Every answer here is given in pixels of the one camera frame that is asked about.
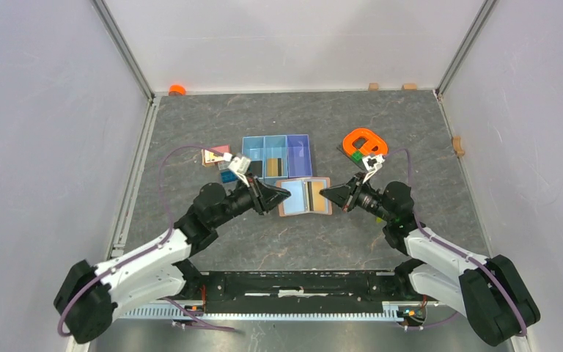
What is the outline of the brown leather card holder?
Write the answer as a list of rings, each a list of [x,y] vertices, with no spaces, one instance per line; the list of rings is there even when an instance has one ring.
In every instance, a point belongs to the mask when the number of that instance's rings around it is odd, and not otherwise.
[[[297,216],[307,213],[331,215],[332,203],[320,194],[324,188],[330,186],[329,177],[300,177],[279,180],[275,186],[284,188],[291,196],[279,206],[279,215]]]

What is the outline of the orange credit card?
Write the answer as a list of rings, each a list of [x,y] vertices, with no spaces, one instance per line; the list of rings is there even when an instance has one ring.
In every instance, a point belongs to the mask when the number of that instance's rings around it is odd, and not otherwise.
[[[284,175],[284,162],[282,158],[269,158],[266,161],[266,177],[281,177]]]

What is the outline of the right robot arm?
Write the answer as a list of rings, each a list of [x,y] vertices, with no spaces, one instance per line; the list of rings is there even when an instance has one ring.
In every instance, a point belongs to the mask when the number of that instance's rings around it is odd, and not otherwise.
[[[359,172],[320,195],[344,212],[361,208],[384,221],[387,243],[409,258],[394,270],[399,297],[437,299],[465,317],[491,346],[525,335],[540,321],[540,310],[511,259],[486,257],[445,240],[417,219],[410,186],[392,181],[381,191],[363,177]]]

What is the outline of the gold striped credit card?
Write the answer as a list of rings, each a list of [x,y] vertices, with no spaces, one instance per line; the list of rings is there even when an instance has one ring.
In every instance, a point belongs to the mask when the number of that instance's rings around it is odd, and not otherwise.
[[[319,195],[319,191],[327,187],[326,179],[310,179],[305,182],[306,210],[309,213],[330,213],[329,201]]]

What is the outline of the black credit card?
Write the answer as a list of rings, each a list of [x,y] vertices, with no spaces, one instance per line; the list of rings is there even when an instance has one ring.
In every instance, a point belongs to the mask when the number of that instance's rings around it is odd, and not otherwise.
[[[248,172],[255,177],[263,177],[263,161],[252,160]]]

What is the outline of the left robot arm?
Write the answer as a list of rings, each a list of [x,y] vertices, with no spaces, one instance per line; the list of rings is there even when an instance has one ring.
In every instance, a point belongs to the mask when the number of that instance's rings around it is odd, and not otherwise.
[[[58,334],[84,344],[132,309],[161,298],[195,297],[201,279],[189,259],[218,238],[217,228],[248,210],[268,213],[290,195],[252,177],[232,190],[204,185],[187,212],[158,238],[112,260],[71,266],[54,299]]]

